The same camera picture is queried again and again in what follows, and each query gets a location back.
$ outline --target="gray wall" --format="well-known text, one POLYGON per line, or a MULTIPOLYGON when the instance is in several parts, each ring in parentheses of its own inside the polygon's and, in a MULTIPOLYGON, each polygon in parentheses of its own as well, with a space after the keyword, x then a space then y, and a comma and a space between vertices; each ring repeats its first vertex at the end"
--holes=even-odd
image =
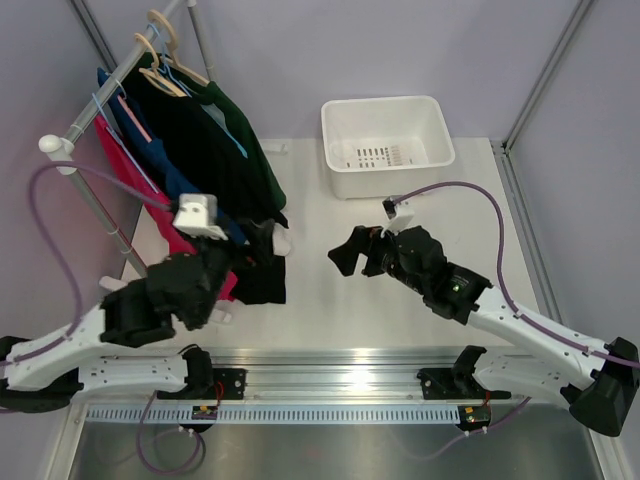
MULTIPOLYGON (((563 317, 640 344, 640 3, 601 1, 517 144, 563 317)), ((640 406, 622 434, 640 474, 640 406)))
MULTIPOLYGON (((502 138, 575 3, 199 1, 221 86, 264 138, 319 137, 328 100, 413 94, 438 99, 453 135, 502 138)), ((89 4, 122 59, 146 11, 164 2, 89 4)), ((203 71, 188 15, 173 23, 203 71)))
MULTIPOLYGON (((48 160, 40 136, 62 135, 95 89, 98 58, 64 0, 0 5, 0 298, 2 335, 40 336, 68 323, 71 291, 27 210, 30 173, 48 160)), ((78 143, 78 162, 108 169, 90 130, 78 143)), ((89 179, 116 220, 131 223, 136 204, 89 179)), ((80 281, 85 304, 99 298, 97 281, 122 267, 112 240, 71 184, 54 171, 43 179, 39 204, 54 238, 80 281)), ((42 478, 61 413, 0 416, 2 478, 42 478)))

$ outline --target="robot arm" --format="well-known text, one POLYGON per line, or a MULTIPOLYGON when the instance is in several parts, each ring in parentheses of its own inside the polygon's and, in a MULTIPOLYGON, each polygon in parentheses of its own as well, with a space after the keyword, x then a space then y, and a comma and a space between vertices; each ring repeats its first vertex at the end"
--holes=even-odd
POLYGON ((507 391, 541 398, 568 408, 583 425, 617 436, 640 385, 638 370, 570 348, 521 318, 588 351, 608 352, 638 361, 632 343, 618 338, 610 344, 566 328, 524 306, 514 313, 503 292, 477 273, 447 260, 442 245, 422 227, 404 229, 412 212, 406 204, 384 202, 390 226, 356 227, 348 241, 329 252, 342 275, 353 275, 360 254, 367 257, 362 274, 383 273, 419 293, 435 314, 471 325, 521 347, 531 356, 504 357, 469 346, 452 369, 463 395, 483 398, 486 391, 507 391))
POLYGON ((0 359, 9 362, 0 380, 0 407, 39 413, 95 394, 158 391, 161 399, 216 398, 209 354, 191 346, 170 357, 138 350, 175 335, 175 316, 188 330, 209 320, 232 268, 251 268, 273 256, 273 223, 247 224, 251 245, 229 240, 215 217, 210 195, 181 195, 174 227, 196 248, 151 265, 147 277, 107 295, 87 312, 73 335, 68 326, 45 337, 0 339, 0 359), (33 358, 22 356, 62 338, 33 358))

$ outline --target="white plastic basket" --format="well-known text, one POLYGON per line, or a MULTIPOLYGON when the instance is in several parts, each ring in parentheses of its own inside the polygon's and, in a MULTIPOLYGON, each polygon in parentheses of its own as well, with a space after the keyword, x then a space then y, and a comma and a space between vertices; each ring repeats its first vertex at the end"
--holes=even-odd
POLYGON ((428 96, 327 102, 322 136, 342 199, 407 193, 437 182, 455 159, 440 105, 428 96))

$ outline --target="white table surface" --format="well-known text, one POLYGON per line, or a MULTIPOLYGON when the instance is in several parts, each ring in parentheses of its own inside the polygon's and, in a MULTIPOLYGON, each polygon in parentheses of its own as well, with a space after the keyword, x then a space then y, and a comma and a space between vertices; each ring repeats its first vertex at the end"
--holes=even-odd
MULTIPOLYGON (((188 332, 175 322, 177 335, 158 346, 252 348, 274 351, 344 348, 422 348, 466 345, 508 345, 502 339, 444 320, 426 308, 419 295, 399 282, 359 273, 343 278, 327 252, 344 243, 356 225, 381 225, 382 199, 348 200, 331 192, 322 142, 283 140, 287 155, 268 155, 287 194, 293 251, 287 257, 287 304, 231 306, 229 325, 210 323, 188 332)), ((442 169, 440 181, 462 180, 483 186, 496 196, 505 214, 505 278, 514 297, 538 309, 505 192, 488 139, 455 138, 454 163, 442 169)), ((422 225, 442 242, 450 261, 470 268, 494 284, 498 224, 489 202, 480 194, 448 188, 411 200, 422 225)), ((147 264, 168 254, 153 220, 142 210, 133 245, 147 264)), ((130 265, 123 280, 137 278, 130 265)))

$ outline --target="pink shirt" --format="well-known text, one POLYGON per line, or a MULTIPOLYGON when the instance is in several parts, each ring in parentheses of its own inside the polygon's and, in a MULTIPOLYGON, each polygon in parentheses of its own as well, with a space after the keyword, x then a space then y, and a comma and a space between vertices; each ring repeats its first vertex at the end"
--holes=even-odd
MULTIPOLYGON (((157 193, 153 191, 149 183, 147 183, 147 180, 131 163, 131 160, 129 160, 127 154, 122 150, 122 147, 116 143, 111 134, 107 131, 109 125, 105 119, 98 115, 93 121, 93 125, 98 133, 98 138, 100 139, 102 148, 107 154, 109 163, 118 178, 147 197, 168 205, 170 202, 167 196, 159 189, 157 193)), ((147 209, 147 212, 149 212, 149 215, 151 215, 151 218, 156 222, 156 226, 158 227, 158 231, 160 232, 160 235, 162 235, 162 238, 169 243, 169 254, 179 252, 195 253, 193 245, 182 238, 178 231, 173 228, 173 214, 171 212, 160 210, 147 204, 145 204, 144 207, 147 209)), ((230 292, 237 282, 237 277, 233 272, 229 272, 227 281, 222 287, 220 295, 218 295, 218 299, 233 300, 230 292)))

